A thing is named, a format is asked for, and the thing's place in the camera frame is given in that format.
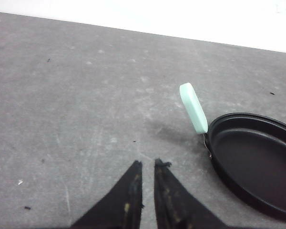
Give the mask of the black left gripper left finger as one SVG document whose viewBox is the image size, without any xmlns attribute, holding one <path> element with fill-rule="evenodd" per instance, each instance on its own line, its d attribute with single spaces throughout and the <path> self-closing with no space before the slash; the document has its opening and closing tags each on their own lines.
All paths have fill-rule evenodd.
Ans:
<svg viewBox="0 0 286 229">
<path fill-rule="evenodd" d="M 138 229 L 143 209 L 143 164 L 135 160 L 112 189 L 72 229 Z"/>
</svg>

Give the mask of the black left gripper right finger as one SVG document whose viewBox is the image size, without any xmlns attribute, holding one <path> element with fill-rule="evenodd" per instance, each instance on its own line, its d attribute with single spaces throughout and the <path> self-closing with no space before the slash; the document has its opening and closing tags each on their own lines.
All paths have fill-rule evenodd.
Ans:
<svg viewBox="0 0 286 229">
<path fill-rule="evenodd" d="M 170 162 L 154 162 L 154 206 L 159 229 L 225 229 L 226 225 L 194 198 L 170 171 Z"/>
</svg>

